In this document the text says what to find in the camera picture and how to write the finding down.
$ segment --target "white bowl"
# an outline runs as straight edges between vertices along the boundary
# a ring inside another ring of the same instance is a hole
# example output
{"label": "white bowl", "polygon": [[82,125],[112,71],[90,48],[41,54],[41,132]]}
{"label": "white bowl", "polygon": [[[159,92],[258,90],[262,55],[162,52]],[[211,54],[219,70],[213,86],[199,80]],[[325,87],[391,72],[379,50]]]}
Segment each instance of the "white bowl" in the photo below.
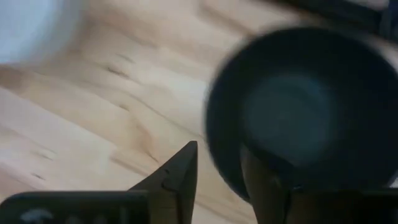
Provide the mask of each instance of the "white bowl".
{"label": "white bowl", "polygon": [[51,58],[74,38],[82,0],[0,0],[0,64]]}

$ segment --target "light wood grain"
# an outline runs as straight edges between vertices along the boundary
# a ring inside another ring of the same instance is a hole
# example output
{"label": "light wood grain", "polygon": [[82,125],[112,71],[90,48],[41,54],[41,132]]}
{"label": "light wood grain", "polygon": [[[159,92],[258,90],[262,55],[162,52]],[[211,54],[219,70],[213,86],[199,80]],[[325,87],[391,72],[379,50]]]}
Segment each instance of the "light wood grain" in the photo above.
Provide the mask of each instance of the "light wood grain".
{"label": "light wood grain", "polygon": [[[28,190],[126,190],[199,143],[194,223],[255,223],[223,182],[203,118],[219,67],[252,37],[308,16],[251,0],[90,0],[71,50],[0,68],[0,198]],[[370,40],[398,68],[398,51]]]}

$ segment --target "black device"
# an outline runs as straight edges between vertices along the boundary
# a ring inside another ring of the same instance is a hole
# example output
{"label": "black device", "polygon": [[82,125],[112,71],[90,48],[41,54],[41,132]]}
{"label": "black device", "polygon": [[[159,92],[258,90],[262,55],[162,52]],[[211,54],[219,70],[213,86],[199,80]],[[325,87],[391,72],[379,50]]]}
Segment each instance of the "black device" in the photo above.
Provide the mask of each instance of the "black device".
{"label": "black device", "polygon": [[0,205],[0,223],[191,223],[197,187],[197,147],[196,142],[189,142],[125,192],[14,195]]}
{"label": "black device", "polygon": [[333,23],[370,32],[398,43],[397,0],[390,0],[383,9],[372,9],[349,0],[274,0],[274,2],[299,7]]}

